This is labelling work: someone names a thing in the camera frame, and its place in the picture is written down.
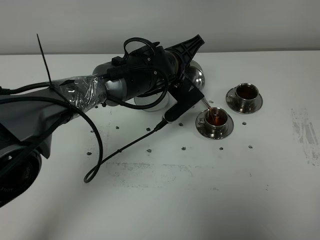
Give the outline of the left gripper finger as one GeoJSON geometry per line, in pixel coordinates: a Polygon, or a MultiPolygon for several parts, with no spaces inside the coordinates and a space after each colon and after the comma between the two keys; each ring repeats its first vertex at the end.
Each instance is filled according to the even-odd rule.
{"type": "Polygon", "coordinates": [[[198,52],[199,48],[205,42],[198,34],[195,37],[166,48],[167,51],[173,53],[181,63],[190,63],[198,52]]]}
{"type": "Polygon", "coordinates": [[[200,90],[194,82],[185,75],[173,86],[175,100],[200,100],[200,90]]]}

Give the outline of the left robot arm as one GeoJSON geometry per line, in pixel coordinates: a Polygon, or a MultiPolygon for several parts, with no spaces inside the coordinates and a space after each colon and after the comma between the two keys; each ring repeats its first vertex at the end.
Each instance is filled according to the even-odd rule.
{"type": "Polygon", "coordinates": [[[163,48],[140,37],[127,40],[142,47],[98,65],[91,75],[48,80],[0,90],[0,204],[11,202],[36,180],[42,158],[51,154],[53,132],[82,117],[98,142],[98,161],[84,182],[90,182],[106,161],[97,127],[87,111],[98,105],[146,110],[167,94],[175,104],[154,128],[159,131],[204,99],[188,69],[204,40],[199,36],[163,48]]]}

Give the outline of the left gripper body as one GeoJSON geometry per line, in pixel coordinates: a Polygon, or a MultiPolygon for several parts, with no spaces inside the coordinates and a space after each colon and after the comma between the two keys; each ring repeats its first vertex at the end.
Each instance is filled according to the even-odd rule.
{"type": "Polygon", "coordinates": [[[116,99],[131,99],[147,93],[163,92],[180,75],[185,66],[171,49],[148,46],[111,61],[111,82],[116,83],[111,95],[116,99]]]}

